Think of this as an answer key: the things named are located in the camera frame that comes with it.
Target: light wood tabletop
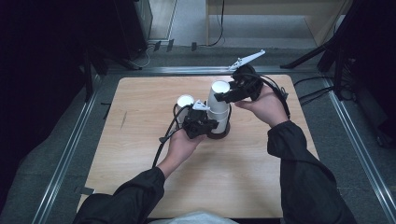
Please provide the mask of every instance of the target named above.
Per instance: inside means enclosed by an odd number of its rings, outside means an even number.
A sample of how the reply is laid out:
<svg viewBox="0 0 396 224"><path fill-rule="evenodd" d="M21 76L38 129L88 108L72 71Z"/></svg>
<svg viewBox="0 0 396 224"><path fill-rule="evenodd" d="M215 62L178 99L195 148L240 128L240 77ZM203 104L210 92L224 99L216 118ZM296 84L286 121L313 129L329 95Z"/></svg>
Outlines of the light wood tabletop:
<svg viewBox="0 0 396 224"><path fill-rule="evenodd" d="M289 94L290 119L311 134L291 79L269 76ZM159 138L173 119L177 98L189 94L205 101L215 77L127 77L116 90L85 187L112 194L119 185L150 169ZM206 139L166 180L164 197L149 217L178 217L208 211L221 217L282 217L280 159L268 155L269 126L232 104L231 130L220 140ZM163 148L159 161L167 152Z"/></svg>

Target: person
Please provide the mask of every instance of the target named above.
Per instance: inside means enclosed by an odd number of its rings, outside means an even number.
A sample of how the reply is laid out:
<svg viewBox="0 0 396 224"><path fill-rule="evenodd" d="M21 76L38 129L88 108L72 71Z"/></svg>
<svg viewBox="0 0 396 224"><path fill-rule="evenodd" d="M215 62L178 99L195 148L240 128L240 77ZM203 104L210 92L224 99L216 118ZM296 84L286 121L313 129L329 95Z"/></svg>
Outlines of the person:
<svg viewBox="0 0 396 224"><path fill-rule="evenodd" d="M286 223L356 223L332 172L307 150L303 131L288 119L271 88L264 86L254 102L234 104L271 127L267 151L281 159L281 206ZM113 195L88 197L73 223L143 223L163 196L166 178L204 139L202 135L190 139L184 130L175 132L163 161L122 184Z"/></svg>

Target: black jacket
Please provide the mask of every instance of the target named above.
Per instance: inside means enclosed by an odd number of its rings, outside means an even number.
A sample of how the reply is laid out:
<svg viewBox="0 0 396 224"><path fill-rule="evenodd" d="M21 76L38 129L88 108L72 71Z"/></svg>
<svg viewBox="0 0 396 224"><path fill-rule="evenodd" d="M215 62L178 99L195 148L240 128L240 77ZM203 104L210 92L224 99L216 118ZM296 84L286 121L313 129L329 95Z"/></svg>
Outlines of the black jacket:
<svg viewBox="0 0 396 224"><path fill-rule="evenodd" d="M279 157L283 216L287 223L356 223L332 172L307 149L303 131L291 121L268 132L268 153ZM121 185L114 195L93 194L73 223L142 223L163 196L159 168Z"/></svg>

